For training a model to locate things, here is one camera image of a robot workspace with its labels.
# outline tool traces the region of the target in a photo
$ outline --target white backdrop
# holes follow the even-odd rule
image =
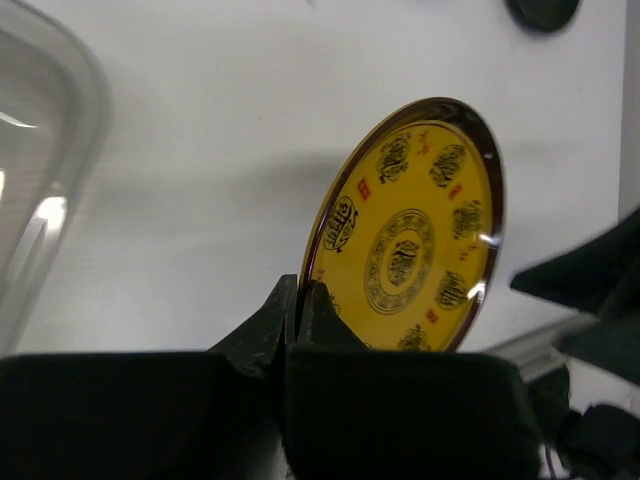
[[[464,344],[552,321],[512,273],[617,218],[625,0],[533,37],[498,0],[32,0],[102,62],[113,125],[21,350],[206,348],[298,273],[333,176],[398,107],[478,109],[506,237]]]

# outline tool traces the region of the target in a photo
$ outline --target black knob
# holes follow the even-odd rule
[[[515,20],[539,32],[560,30],[575,15],[580,0],[506,0]]]

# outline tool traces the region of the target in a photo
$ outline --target yellow plate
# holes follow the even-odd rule
[[[336,178],[301,292],[324,282],[340,318],[373,348],[454,350],[487,293],[503,192],[498,149],[474,110],[448,98],[407,105]]]

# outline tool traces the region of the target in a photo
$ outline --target decorative plate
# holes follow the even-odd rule
[[[500,156],[480,116],[448,98],[398,110],[355,149],[307,245],[301,290],[327,285],[367,345],[455,350],[501,244]]]

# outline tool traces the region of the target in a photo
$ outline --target clear plastic container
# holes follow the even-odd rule
[[[69,32],[0,0],[0,355],[10,353],[106,130],[96,61]]]

